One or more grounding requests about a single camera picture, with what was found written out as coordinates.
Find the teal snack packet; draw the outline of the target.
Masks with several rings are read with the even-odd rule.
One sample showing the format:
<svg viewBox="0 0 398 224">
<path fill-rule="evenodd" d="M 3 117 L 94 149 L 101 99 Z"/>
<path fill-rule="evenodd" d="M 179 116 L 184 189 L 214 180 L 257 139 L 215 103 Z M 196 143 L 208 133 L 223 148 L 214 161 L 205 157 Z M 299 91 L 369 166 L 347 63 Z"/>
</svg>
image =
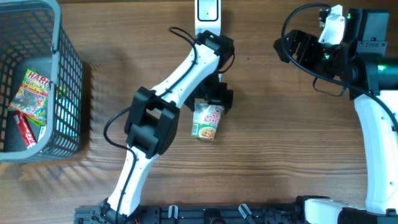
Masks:
<svg viewBox="0 0 398 224">
<path fill-rule="evenodd" d="M 78 131 L 76 130 L 77 120 L 75 107 L 67 98 L 63 97 L 60 92 L 57 93 L 56 100 L 58 102 L 56 114 L 59 118 L 56 122 L 57 129 L 62 134 L 66 134 L 71 138 L 76 138 Z"/>
</svg>

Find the cup noodles container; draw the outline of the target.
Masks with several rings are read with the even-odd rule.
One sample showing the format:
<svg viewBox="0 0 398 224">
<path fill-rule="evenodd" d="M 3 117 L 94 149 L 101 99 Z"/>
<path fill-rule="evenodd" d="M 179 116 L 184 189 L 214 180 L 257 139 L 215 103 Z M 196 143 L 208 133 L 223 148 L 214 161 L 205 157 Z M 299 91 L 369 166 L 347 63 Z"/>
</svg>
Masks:
<svg viewBox="0 0 398 224">
<path fill-rule="evenodd" d="M 192 137 L 212 141 L 215 138 L 224 107 L 204 100 L 194 102 Z"/>
</svg>

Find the green haribo candy bag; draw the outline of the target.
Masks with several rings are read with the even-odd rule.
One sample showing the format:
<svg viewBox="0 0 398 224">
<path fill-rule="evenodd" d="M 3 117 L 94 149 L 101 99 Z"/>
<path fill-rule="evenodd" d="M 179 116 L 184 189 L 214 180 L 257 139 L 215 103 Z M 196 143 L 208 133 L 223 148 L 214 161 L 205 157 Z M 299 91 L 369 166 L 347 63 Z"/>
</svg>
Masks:
<svg viewBox="0 0 398 224">
<path fill-rule="evenodd" d="M 8 110 L 21 112 L 38 126 L 47 124 L 50 80 L 35 70 L 27 69 L 25 77 Z"/>
</svg>

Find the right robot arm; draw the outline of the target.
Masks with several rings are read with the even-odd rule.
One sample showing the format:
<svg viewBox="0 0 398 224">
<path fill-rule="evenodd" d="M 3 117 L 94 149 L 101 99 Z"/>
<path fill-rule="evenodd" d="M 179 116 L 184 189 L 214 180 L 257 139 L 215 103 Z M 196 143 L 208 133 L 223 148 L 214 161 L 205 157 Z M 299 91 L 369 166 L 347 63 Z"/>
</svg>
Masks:
<svg viewBox="0 0 398 224">
<path fill-rule="evenodd" d="M 397 59 L 386 57 L 389 12 L 344 11 L 318 5 L 322 33 L 283 28 L 274 42 L 281 61 L 342 87 L 357 112 L 367 166 L 367 195 L 360 208 L 329 197 L 304 195 L 269 210 L 290 223 L 397 222 Z"/>
</svg>

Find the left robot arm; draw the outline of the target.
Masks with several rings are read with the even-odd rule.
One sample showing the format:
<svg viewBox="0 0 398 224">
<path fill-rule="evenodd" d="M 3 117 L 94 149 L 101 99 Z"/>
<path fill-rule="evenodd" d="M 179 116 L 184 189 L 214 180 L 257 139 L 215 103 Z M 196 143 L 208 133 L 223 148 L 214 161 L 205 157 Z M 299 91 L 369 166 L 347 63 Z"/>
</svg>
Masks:
<svg viewBox="0 0 398 224">
<path fill-rule="evenodd" d="M 131 106 L 114 115 L 103 130 L 106 136 L 111 123 L 127 115 L 127 139 L 121 146 L 126 160 L 116 188 L 100 206 L 100 215 L 107 223 L 133 221 L 153 163 L 175 139 L 182 106 L 193 110 L 196 99 L 226 111 L 233 105 L 233 91 L 220 81 L 223 66 L 234 59 L 233 39 L 208 30 L 196 36 L 178 27 L 170 31 L 190 44 L 188 57 L 160 84 L 152 89 L 140 87 Z"/>
</svg>

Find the red snack bar wrapper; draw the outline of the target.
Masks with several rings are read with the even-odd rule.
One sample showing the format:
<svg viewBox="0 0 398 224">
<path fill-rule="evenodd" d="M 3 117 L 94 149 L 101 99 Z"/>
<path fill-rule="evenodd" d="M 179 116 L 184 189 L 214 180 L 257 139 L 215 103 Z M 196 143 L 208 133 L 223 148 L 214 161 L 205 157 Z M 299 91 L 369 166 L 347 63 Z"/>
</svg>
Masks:
<svg viewBox="0 0 398 224">
<path fill-rule="evenodd" d="M 26 148 L 28 149 L 32 148 L 37 143 L 37 141 L 25 116 L 21 112 L 17 112 L 13 117 L 20 131 L 22 140 L 24 141 Z"/>
</svg>

